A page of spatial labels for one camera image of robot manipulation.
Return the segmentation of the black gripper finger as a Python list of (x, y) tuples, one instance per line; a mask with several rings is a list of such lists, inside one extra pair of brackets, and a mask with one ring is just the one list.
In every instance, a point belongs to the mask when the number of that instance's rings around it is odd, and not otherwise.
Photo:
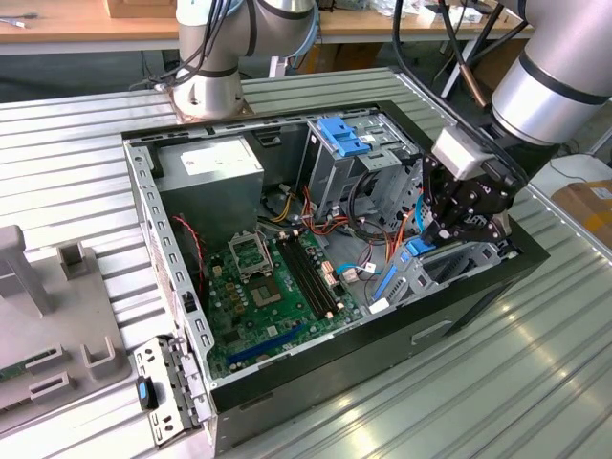
[(508, 235), (508, 215), (467, 215), (440, 229), (437, 244), (447, 245), (455, 241), (498, 243)]
[(449, 238), (455, 182), (452, 174), (433, 155), (425, 155), (423, 159), (423, 186), (431, 222), (423, 230), (422, 239), (427, 244), (437, 245), (440, 240)]

